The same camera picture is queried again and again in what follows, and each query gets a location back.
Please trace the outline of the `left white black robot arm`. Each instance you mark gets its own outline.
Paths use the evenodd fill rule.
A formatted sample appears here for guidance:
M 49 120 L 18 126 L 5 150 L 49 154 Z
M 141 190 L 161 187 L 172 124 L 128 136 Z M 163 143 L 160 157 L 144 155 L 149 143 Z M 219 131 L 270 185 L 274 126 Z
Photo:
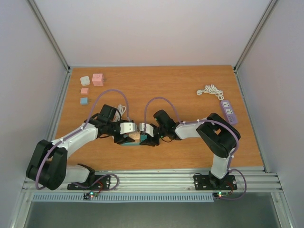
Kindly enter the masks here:
M 26 177 L 35 181 L 36 188 L 56 190 L 63 183 L 72 183 L 83 189 L 91 189 L 97 183 L 94 169 L 78 164 L 68 166 L 68 158 L 89 142 L 113 137 L 121 145 L 134 140 L 128 133 L 136 131 L 132 120 L 113 121 L 117 109 L 104 105 L 99 113 L 84 121 L 71 133 L 52 141 L 37 143 L 26 170 Z

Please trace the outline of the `white plug adapter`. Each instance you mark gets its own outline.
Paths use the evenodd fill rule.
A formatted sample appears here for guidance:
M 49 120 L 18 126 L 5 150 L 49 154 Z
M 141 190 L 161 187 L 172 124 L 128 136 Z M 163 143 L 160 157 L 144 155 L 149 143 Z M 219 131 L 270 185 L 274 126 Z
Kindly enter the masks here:
M 80 77 L 80 83 L 81 83 L 82 86 L 88 86 L 88 85 L 90 85 L 90 78 L 89 78 L 89 76 Z

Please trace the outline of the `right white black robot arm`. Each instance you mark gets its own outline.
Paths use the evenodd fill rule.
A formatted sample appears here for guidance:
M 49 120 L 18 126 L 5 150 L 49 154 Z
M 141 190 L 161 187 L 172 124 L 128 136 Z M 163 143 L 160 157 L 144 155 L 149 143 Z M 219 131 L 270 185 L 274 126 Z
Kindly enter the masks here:
M 175 122 L 164 110 L 154 114 L 157 126 L 140 123 L 139 130 L 147 138 L 140 145 L 158 146 L 168 137 L 180 141 L 201 138 L 213 153 L 213 163 L 207 175 L 207 186 L 217 190 L 226 184 L 232 155 L 239 148 L 240 133 L 216 113 L 196 121 Z

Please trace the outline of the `teal power strip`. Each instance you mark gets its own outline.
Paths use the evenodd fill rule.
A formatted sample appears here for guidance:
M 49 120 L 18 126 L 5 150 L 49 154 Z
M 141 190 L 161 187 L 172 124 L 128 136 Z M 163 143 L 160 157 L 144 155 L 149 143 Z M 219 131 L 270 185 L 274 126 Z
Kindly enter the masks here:
M 140 143 L 146 139 L 147 139 L 147 135 L 141 134 L 139 139 L 136 139 L 134 142 L 127 142 L 127 143 L 121 144 L 121 146 L 139 146 Z

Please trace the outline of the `small blue plug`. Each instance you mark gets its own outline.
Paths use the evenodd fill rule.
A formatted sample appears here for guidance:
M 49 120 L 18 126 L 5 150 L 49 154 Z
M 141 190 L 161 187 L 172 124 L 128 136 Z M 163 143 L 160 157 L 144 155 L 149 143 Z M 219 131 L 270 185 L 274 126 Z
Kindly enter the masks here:
M 80 98 L 80 104 L 81 105 L 88 105 L 90 102 L 90 99 L 88 97 L 81 97 Z

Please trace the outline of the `small pink plug adapter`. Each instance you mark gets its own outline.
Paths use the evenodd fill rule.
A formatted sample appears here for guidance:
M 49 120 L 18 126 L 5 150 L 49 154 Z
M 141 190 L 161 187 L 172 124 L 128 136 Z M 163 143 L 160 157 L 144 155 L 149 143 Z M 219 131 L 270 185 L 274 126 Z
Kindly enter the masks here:
M 83 87 L 81 88 L 80 94 L 81 95 L 88 95 L 89 93 L 89 88 Z

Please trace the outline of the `purple power strip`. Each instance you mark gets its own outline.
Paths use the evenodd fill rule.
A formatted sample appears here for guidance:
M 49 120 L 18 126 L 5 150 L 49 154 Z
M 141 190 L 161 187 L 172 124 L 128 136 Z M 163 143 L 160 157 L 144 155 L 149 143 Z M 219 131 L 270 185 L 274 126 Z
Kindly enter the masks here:
M 229 100 L 221 100 L 220 107 L 221 107 L 221 110 L 223 112 L 223 115 L 224 115 L 226 121 L 230 125 L 236 125 L 238 123 L 238 119 L 235 115 L 234 110 L 232 109 L 232 106 L 231 106 Z

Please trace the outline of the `wooden cube plug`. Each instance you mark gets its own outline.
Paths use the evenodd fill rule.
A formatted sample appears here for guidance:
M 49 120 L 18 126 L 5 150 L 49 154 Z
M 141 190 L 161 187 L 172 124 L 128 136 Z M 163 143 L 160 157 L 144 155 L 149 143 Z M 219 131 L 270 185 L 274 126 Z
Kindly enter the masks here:
M 132 138 L 133 140 L 135 140 L 136 142 L 140 141 L 140 132 L 139 131 L 128 133 L 128 136 L 130 138 Z

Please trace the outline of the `large pink cube plug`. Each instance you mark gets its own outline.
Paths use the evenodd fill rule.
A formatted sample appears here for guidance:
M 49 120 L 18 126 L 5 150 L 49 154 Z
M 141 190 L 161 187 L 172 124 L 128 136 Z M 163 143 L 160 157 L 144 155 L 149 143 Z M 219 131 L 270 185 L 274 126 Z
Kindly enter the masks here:
M 104 74 L 94 73 L 92 75 L 92 83 L 94 86 L 103 86 L 104 85 Z

